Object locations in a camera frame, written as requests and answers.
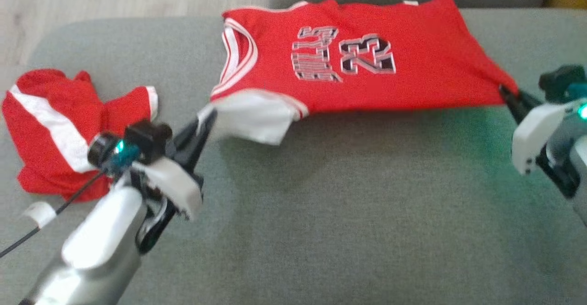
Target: jersey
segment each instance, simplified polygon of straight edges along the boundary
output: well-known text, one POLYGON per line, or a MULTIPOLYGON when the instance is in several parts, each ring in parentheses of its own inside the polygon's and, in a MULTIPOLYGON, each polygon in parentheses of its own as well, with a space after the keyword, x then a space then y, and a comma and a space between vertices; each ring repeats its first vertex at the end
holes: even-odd
POLYGON ((224 12, 227 62, 211 100, 279 96, 303 117, 346 110, 496 105, 514 80, 486 56, 453 0, 419 6, 299 2, 224 12))
MULTIPOLYGON (((6 127, 24 163, 19 183, 30 193, 70 199, 98 173, 88 162, 94 137, 104 131, 123 136, 127 125, 155 118, 157 105, 151 86, 103 103, 85 71, 73 79, 55 69, 28 71, 2 102, 6 127)), ((98 199, 110 184, 102 176, 78 200, 98 199)))

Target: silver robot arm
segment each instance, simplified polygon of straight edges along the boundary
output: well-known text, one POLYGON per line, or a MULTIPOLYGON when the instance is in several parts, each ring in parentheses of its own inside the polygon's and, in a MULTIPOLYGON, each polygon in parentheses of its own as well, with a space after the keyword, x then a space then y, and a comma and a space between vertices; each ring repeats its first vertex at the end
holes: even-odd
POLYGON ((123 139, 101 134, 90 163, 117 182, 67 238, 20 305, 115 305, 141 256, 174 215, 193 221, 202 204, 193 169, 216 112, 199 116, 173 140, 167 125, 131 125, 123 139))

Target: red basketball jersey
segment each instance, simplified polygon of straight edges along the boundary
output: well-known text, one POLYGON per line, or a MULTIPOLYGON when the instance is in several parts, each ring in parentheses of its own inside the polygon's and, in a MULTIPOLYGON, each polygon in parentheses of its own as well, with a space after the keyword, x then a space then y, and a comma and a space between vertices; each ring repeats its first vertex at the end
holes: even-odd
POLYGON ((243 90, 308 113, 501 104, 514 80, 468 32, 453 0, 419 6, 300 2, 223 14, 228 58, 212 101, 243 90))

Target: green led light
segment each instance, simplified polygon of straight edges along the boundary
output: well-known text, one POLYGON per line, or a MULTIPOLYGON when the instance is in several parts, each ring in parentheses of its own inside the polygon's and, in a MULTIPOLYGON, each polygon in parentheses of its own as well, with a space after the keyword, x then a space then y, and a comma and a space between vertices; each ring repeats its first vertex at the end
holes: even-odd
POLYGON ((120 142, 118 144, 116 144, 116 148, 114 149, 114 152, 120 153, 122 150, 124 150, 124 141, 120 140, 120 142))
POLYGON ((577 112, 579 113, 579 117, 581 117, 581 119, 587 121, 587 104, 581 105, 577 112))

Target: white plastic part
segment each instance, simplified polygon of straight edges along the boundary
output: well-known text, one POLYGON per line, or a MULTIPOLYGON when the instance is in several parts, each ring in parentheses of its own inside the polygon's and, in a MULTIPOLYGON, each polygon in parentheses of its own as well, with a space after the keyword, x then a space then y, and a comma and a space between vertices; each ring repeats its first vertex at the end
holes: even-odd
MULTIPOLYGON (((587 176, 587 135, 582 136, 575 142, 570 153, 570 161, 577 170, 577 173, 584 178, 587 176)), ((571 199, 573 208, 587 226, 587 180, 581 179, 575 196, 571 199)))
POLYGON ((143 206, 143 197, 126 186, 109 192, 96 204, 61 249, 63 261, 75 269, 104 265, 115 253, 143 206))
POLYGON ((33 219, 39 228, 45 227, 50 223, 57 215, 53 207, 47 202, 35 202, 29 205, 29 207, 23 212, 23 215, 33 219))
POLYGON ((512 138, 512 163, 520 174, 532 172, 535 157, 558 129, 563 120, 587 100, 580 99, 567 104, 543 104, 532 109, 518 125, 512 138))
POLYGON ((150 165, 135 162, 133 167, 143 171, 151 184, 159 188, 187 219, 195 219, 202 206, 202 195, 199 185, 180 165, 167 157, 161 157, 150 165))
POLYGON ((212 112, 214 112, 214 106, 211 104, 207 104, 206 106, 204 106, 203 109, 201 109, 197 116, 198 116, 198 129, 196 130, 196 134, 199 134, 202 131, 202 125, 204 124, 203 121, 207 121, 208 118, 210 117, 210 115, 212 114, 212 112))

